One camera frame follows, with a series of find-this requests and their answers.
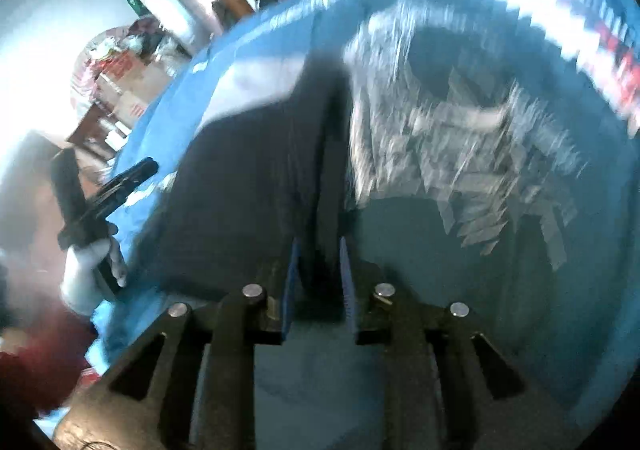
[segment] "gloved hand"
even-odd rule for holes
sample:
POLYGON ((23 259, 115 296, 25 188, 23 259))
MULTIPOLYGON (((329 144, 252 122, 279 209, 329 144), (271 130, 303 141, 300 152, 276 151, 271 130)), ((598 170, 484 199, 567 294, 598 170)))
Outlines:
MULTIPOLYGON (((110 235, 118 232, 116 225, 109 224, 110 235)), ((69 248, 66 256, 65 277, 60 286, 62 302, 81 316, 91 316, 104 299, 95 282, 94 270, 108 256, 113 276, 124 287, 127 267, 120 245, 113 237, 101 239, 83 249, 69 248)))

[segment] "red object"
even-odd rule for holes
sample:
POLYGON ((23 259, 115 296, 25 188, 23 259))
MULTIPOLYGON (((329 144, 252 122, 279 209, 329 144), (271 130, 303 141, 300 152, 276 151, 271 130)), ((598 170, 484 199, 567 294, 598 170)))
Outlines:
POLYGON ((96 337, 88 318, 61 304, 29 347, 17 354, 0 352, 2 401, 23 419, 59 407, 88 367, 84 354, 96 337))

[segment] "black fabric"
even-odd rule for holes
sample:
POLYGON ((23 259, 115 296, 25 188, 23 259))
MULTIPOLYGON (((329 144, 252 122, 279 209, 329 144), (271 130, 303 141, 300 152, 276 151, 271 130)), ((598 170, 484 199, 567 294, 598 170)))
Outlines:
POLYGON ((338 212, 351 114, 338 61, 307 60, 292 94, 207 124, 191 142, 143 241, 166 290, 211 297, 255 279, 258 266, 301 246, 314 295, 340 297, 338 212))

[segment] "person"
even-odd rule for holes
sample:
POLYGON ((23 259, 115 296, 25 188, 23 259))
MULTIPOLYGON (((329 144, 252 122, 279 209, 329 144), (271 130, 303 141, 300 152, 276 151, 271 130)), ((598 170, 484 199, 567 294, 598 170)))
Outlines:
POLYGON ((108 257, 121 286, 126 277, 114 225, 110 238, 60 252, 63 220, 47 176, 57 150, 30 135, 0 185, 0 448, 42 446, 31 420, 61 406, 89 366, 103 300, 94 269, 108 257))

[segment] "human hand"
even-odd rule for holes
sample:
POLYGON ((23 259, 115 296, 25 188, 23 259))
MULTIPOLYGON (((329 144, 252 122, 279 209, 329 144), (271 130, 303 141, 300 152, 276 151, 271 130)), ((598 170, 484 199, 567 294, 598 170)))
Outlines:
POLYGON ((108 256, 113 276, 124 287, 127 266, 120 252, 120 245, 113 238, 118 233, 116 225, 109 223, 109 239, 101 239, 89 246, 69 248, 66 257, 65 276, 60 286, 60 296, 65 305, 82 316, 91 316, 104 299, 95 282, 94 270, 108 256))

